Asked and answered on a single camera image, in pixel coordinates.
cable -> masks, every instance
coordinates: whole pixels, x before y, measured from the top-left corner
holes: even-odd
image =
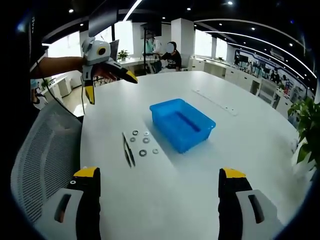
[[[83,115],[85,115],[85,106],[84,106],[84,84],[81,83],[81,101],[82,101],[82,109],[83,109]]]
[[[100,37],[102,38],[103,41],[105,41],[105,39],[104,39],[104,37],[101,35],[101,33],[100,33]]]
[[[36,66],[37,66],[38,69],[39,69],[39,72],[40,72],[40,75],[41,75],[42,80],[43,80],[44,82],[46,82],[46,81],[45,81],[45,78],[44,78],[44,74],[43,74],[42,71],[41,71],[41,68],[40,68],[40,66],[39,66],[39,62],[38,62],[38,61],[36,61]],[[76,115],[74,115],[71,111],[69,111],[69,110],[52,94],[52,92],[50,91],[48,85],[46,86],[46,88],[48,89],[48,92],[50,93],[50,95],[52,96],[52,98],[53,98],[58,104],[60,104],[61,107],[63,107],[65,110],[67,110],[67,111],[68,111],[71,115],[73,115],[75,118],[77,118]]]

potted plant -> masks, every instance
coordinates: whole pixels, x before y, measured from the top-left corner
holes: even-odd
[[[121,50],[118,53],[118,58],[120,59],[120,61],[124,61],[126,60],[126,58],[129,56],[128,51],[127,50]]]
[[[49,86],[49,80],[45,78],[45,79],[43,79],[43,82],[41,83],[41,87],[43,90],[45,90],[47,86]]]
[[[307,97],[288,110],[288,116],[298,115],[298,146],[292,156],[294,174],[302,177],[320,166],[320,103]]]

human arm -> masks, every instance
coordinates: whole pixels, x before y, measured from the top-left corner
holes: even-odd
[[[161,42],[159,40],[154,41],[154,47],[153,47],[153,52],[158,54],[160,53],[160,48],[161,48]]]
[[[44,57],[38,65],[31,71],[30,75],[33,79],[47,78],[57,74],[77,70],[82,72],[82,66],[85,60],[78,56],[65,57]],[[109,72],[105,72],[98,67],[94,73],[95,76],[114,79],[115,77]]]
[[[180,72],[181,71],[181,65],[182,65],[182,59],[181,56],[178,55],[176,62],[175,62],[175,71]]]
[[[166,52],[161,56],[161,60],[167,60],[169,56],[170,56],[170,53]]]

chair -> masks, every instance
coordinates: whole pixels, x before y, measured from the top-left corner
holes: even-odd
[[[189,54],[180,54],[181,56],[181,71],[189,71],[190,57]]]
[[[34,121],[11,172],[12,195],[31,224],[80,169],[82,123],[53,100]]]
[[[267,79],[262,79],[261,81],[261,86],[259,89],[259,92],[257,96],[273,106],[274,101],[275,101],[275,95],[277,91],[277,84],[274,82],[267,80]]]

ceiling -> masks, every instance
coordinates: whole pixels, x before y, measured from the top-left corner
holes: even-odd
[[[117,5],[121,13],[118,14],[119,21],[125,17],[125,10],[130,9],[136,2],[136,0],[107,1]],[[320,48],[318,45],[319,40],[316,36],[317,31],[314,30],[316,8],[312,6],[312,3],[297,4],[291,0],[269,0],[264,2],[256,0],[231,1],[232,5],[229,5],[227,0],[143,0],[137,7],[137,10],[140,10],[139,13],[133,13],[129,20],[133,22],[171,22],[178,18],[184,18],[190,21],[201,21],[195,23],[196,29],[201,31],[217,30],[236,33],[269,42],[297,57],[316,75],[318,74],[315,63],[320,61]],[[47,0],[40,7],[41,10],[38,11],[39,18],[41,19],[41,35],[42,37],[46,37],[54,30],[58,30],[58,32],[50,35],[50,38],[46,38],[45,42],[52,43],[72,32],[87,30],[88,16],[103,2],[104,0]],[[69,13],[69,9],[74,9],[74,12]],[[70,24],[67,27],[61,27],[68,23]],[[229,43],[247,46],[267,54],[270,54],[271,49],[277,49],[265,42],[244,36],[211,34],[213,37],[222,39],[226,36]],[[313,92],[315,92],[317,87],[316,78],[295,58],[282,50],[277,49],[277,52],[288,61],[285,64],[295,69],[304,77],[303,80],[301,79],[303,83],[310,87],[311,90],[314,89]],[[265,55],[259,52],[257,54],[265,57]]]

